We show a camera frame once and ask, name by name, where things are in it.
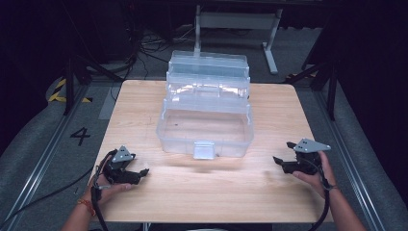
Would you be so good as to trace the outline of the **grey metal desk frame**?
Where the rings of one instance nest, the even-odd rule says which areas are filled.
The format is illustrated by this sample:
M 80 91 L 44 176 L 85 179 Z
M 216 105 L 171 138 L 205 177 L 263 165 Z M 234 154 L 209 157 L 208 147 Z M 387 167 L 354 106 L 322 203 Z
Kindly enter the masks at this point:
M 282 16 L 282 9 L 275 13 L 211 13 L 203 12 L 201 6 L 195 7 L 195 42 L 194 52 L 201 50 L 201 29 L 245 29 L 245 30 L 269 30 L 268 41 L 262 43 L 262 48 L 268 63 L 269 72 L 272 75 L 278 73 L 271 47 L 274 42 L 279 23 Z

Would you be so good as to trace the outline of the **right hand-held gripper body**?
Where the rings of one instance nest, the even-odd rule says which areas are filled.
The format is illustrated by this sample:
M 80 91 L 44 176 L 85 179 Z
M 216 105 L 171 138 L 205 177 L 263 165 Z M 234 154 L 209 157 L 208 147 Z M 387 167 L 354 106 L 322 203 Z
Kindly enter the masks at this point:
M 314 175 L 321 170 L 320 151 L 330 150 L 329 144 L 303 138 L 293 147 L 296 157 L 295 169 L 303 173 Z

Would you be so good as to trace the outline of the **yellow black hazard tape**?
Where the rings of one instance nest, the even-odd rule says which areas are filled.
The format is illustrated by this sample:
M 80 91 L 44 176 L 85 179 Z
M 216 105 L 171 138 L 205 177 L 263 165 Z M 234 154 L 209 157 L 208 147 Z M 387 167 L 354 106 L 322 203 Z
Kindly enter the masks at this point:
M 51 96 L 49 97 L 48 101 L 52 102 L 52 101 L 58 101 L 58 102 L 65 102 L 67 100 L 67 98 L 65 96 L 60 96 L 60 92 L 63 89 L 63 86 L 65 85 L 66 80 L 65 78 L 62 78 L 57 86 L 54 88 L 54 91 L 52 92 Z M 83 103 L 91 103 L 93 101 L 92 97 L 84 97 L 82 99 Z

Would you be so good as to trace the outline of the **black tripod stand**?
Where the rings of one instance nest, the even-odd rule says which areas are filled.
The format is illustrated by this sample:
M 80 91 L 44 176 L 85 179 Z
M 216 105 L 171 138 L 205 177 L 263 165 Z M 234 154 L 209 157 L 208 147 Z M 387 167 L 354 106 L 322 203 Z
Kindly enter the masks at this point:
M 331 120 L 335 119 L 334 108 L 338 81 L 338 71 L 333 62 L 315 64 L 306 68 L 297 74 L 290 74 L 284 81 L 284 84 L 294 84 L 302 79 L 305 79 L 312 74 L 316 77 L 312 81 L 310 88 L 312 90 L 321 91 L 325 85 L 328 85 L 328 93 L 326 99 L 326 109 Z
M 73 109 L 75 104 L 74 99 L 74 79 L 77 79 L 81 85 L 88 85 L 91 82 L 91 77 L 87 67 L 90 66 L 96 72 L 107 76 L 109 79 L 116 83 L 122 83 L 123 78 L 117 76 L 110 70 L 103 67 L 101 64 L 88 60 L 77 54 L 70 55 L 65 62 L 65 92 L 66 92 L 66 102 L 64 115 L 67 116 Z

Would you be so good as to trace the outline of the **clear plastic storage box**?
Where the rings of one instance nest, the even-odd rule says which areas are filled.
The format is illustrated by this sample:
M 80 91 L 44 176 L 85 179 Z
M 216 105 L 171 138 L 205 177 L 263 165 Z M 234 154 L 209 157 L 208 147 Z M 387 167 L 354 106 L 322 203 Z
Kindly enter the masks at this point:
M 247 58 L 175 51 L 156 133 L 165 152 L 240 158 L 254 139 Z

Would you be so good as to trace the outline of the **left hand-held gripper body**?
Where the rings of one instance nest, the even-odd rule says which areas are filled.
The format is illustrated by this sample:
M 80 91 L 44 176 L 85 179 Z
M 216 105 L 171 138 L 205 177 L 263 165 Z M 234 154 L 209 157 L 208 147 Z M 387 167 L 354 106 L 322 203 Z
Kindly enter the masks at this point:
M 126 184 L 122 181 L 122 174 L 133 161 L 129 150 L 124 146 L 108 153 L 108 160 L 103 166 L 103 174 L 111 184 Z

